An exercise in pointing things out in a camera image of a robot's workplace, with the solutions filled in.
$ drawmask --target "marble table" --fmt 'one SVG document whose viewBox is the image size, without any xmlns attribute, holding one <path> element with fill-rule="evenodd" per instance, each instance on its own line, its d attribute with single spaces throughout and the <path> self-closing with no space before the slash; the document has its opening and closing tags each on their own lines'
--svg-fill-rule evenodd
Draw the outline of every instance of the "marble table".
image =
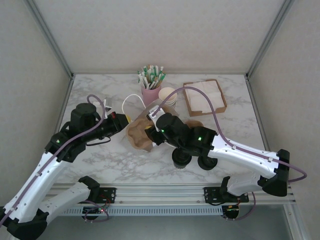
<svg viewBox="0 0 320 240">
<path fill-rule="evenodd" d="M 219 113 L 218 120 L 225 136 L 254 148 L 264 149 L 262 137 L 245 78 L 243 75 L 168 74 L 163 87 L 179 88 L 186 82 L 217 79 L 227 102 L 227 109 Z M 69 121 L 71 111 L 86 102 L 89 94 L 112 98 L 112 110 L 121 113 L 123 100 L 129 94 L 141 95 L 136 74 L 78 74 L 75 77 L 62 124 Z M 143 106 L 137 97 L 131 97 L 124 111 L 135 119 Z M 184 121 L 201 121 L 205 127 L 216 130 L 212 115 L 189 117 L 185 98 L 180 92 L 175 110 Z M 210 170 L 202 170 L 194 157 L 184 169 L 177 169 L 171 158 L 173 148 L 162 144 L 152 152 L 131 147 L 125 130 L 114 135 L 111 142 L 87 147 L 74 163 L 60 176 L 57 183 L 76 183 L 83 176 L 90 176 L 101 184 L 206 184 L 221 183 L 223 177 L 249 172 L 227 161 L 218 161 Z"/>
</svg>

